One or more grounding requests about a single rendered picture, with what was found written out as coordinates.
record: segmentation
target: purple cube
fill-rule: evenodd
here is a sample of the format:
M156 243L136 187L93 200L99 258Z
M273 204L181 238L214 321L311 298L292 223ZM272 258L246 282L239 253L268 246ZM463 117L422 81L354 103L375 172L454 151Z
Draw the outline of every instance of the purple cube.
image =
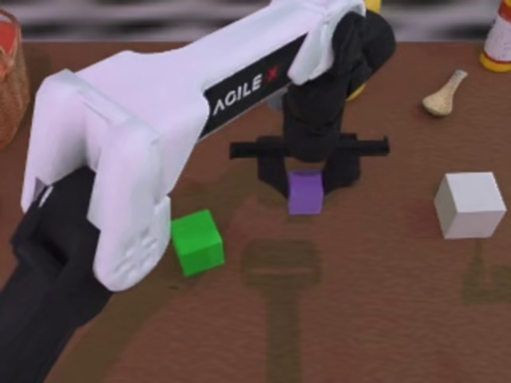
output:
M298 170L287 173L290 215L315 215L323 209L323 178L320 170Z

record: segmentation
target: green cube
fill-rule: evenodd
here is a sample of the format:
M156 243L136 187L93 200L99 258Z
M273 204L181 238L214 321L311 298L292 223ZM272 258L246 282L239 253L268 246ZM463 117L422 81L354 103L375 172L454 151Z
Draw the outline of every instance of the green cube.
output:
M224 241L209 210L174 219L171 234L184 276L224 264Z

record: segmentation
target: brown table surface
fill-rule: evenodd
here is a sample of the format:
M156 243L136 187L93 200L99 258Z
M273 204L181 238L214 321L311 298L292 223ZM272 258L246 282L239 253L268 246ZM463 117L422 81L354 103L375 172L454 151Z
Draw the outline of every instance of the brown table surface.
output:
M119 50L175 46L31 43L26 56L36 87ZM200 143L172 213L211 209L226 264L184 279L170 248L146 280L79 331L48 382L511 381L511 220L485 241L445 241L433 207L446 172L493 171L511 200L511 74L483 70L479 49L399 45L343 124L363 138L388 135L392 153L364 159L358 185L328 196L319 216L290 218L256 181L255 161L228 159L232 140L278 132L278 113L260 106ZM469 77L453 115L426 115L420 100L457 68ZM14 267L8 239L22 216L29 121L0 152L0 282ZM316 280L246 277L252 267L314 265Z

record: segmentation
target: cube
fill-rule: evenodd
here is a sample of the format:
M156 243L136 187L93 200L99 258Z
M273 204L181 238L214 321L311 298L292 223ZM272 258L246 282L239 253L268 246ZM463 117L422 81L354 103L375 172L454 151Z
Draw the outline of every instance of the cube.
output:
M323 209L323 178L320 170L288 172L289 196L287 209L290 215L320 214Z
M506 212L492 172L447 173L434 206L445 239L489 238Z
M224 264L224 243L209 210L174 219L171 232L184 276Z

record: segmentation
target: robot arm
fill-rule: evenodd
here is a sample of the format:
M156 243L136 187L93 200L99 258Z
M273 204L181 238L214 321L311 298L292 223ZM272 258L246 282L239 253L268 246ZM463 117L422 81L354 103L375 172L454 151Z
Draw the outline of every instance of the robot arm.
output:
M182 49L123 52L46 78L36 97L22 192L81 166L96 172L89 221L100 231L93 269L111 291L137 284L160 260L170 199L196 142L333 62L331 39L362 0L275 0Z

